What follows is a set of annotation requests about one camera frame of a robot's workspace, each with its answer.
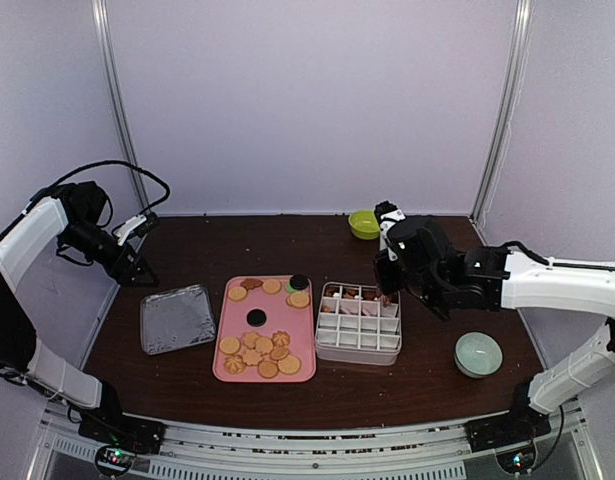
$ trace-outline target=white bowl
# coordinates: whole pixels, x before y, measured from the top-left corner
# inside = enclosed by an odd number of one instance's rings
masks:
[[[456,342],[454,361],[458,369],[468,377],[484,378],[500,368],[503,352],[489,335],[471,332]]]

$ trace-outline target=dark wooden table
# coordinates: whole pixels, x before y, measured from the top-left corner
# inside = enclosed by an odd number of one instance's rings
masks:
[[[440,218],[459,249],[480,244],[466,218]],[[211,292],[220,317],[224,286],[237,275],[304,273],[317,303],[323,284],[373,284],[376,242],[351,236],[341,216],[167,218],[143,254],[158,289],[121,289],[91,352],[86,371],[118,389],[126,411],[210,425],[323,429],[417,424],[505,410],[518,382],[541,369],[515,312],[455,312],[449,323],[403,294],[403,346],[391,367],[318,360],[303,384],[222,383],[211,366],[214,344],[149,356],[140,346],[140,301],[192,284]],[[472,380],[453,360],[470,331],[494,337],[504,353],[492,377]]]

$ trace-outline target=white wall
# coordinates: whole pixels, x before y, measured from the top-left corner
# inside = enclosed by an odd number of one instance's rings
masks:
[[[471,210],[516,2],[116,0],[138,159],[161,213]]]
[[[29,197],[90,161],[118,158],[89,0],[0,0],[0,231]],[[137,204],[129,177],[95,178],[114,200],[116,219]],[[79,269],[49,248],[21,283],[19,298],[38,334],[78,361],[112,283],[100,267]],[[0,380],[0,479],[23,478],[25,456],[44,402]]]
[[[522,95],[493,202],[490,244],[522,239],[545,255],[615,260],[615,1],[538,0]],[[528,310],[550,365],[602,318]],[[615,377],[583,405],[615,479]]]

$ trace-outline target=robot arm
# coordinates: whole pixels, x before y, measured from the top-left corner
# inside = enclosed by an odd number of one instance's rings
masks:
[[[381,250],[375,273],[383,294],[407,290],[442,320],[452,309],[544,307],[608,317],[595,335],[553,368],[517,386],[511,410],[469,422],[472,450],[549,433],[549,413],[615,372],[615,262],[542,258],[519,242],[457,252],[430,216],[375,210]]]
[[[157,284],[145,259],[126,243],[132,234],[142,236],[153,228],[156,216],[133,217],[114,236],[97,225],[107,195],[94,182],[59,185],[41,193],[0,235],[0,376],[10,382],[22,378],[23,384],[63,399],[81,413],[83,436],[136,453],[155,453],[164,426],[127,417],[111,385],[47,348],[15,293],[32,262],[56,238],[59,252],[65,247],[79,250],[120,285]]]

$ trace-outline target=metal frame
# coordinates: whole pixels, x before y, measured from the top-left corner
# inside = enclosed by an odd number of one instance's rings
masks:
[[[588,480],[602,480],[598,457],[577,400],[564,405],[564,432],[575,439],[578,459]],[[467,420],[354,430],[253,430],[164,421],[167,425],[161,453],[141,457],[133,472],[146,478],[324,478],[391,480],[465,478],[464,462],[492,455],[472,453],[465,436]],[[561,417],[551,418],[553,439]],[[50,403],[45,410],[36,449],[26,478],[45,478],[52,452],[91,461],[99,447],[79,437],[66,408]]]
[[[94,25],[103,57],[105,74],[107,76],[107,86],[109,87],[109,95],[111,96],[112,107],[114,110],[114,121],[116,123],[120,147],[123,150],[126,160],[132,165],[138,167],[139,165],[136,158],[136,150],[131,139],[129,122],[127,121],[127,114],[125,112],[125,106],[123,104],[123,99],[120,92],[118,72],[116,71],[116,61],[114,58],[111,31],[109,29],[109,19],[107,18],[107,1],[92,0],[92,7],[94,13]],[[147,196],[147,190],[145,189],[143,179],[133,170],[131,170],[129,174],[132,186],[134,187],[134,192],[138,197],[138,202],[140,203],[141,208],[146,208],[147,205],[149,205],[149,198]]]
[[[516,8],[516,23],[511,40],[509,51],[509,61],[507,64],[507,75],[503,87],[503,96],[500,101],[498,118],[494,135],[489,147],[487,163],[483,178],[476,196],[476,203],[471,213],[471,218],[475,223],[480,223],[485,213],[486,203],[494,187],[494,178],[498,171],[504,154],[505,140],[509,130],[509,121],[514,104],[518,98],[520,81],[522,78],[523,65],[527,54],[529,39],[529,25],[531,22],[533,0],[518,0]]]

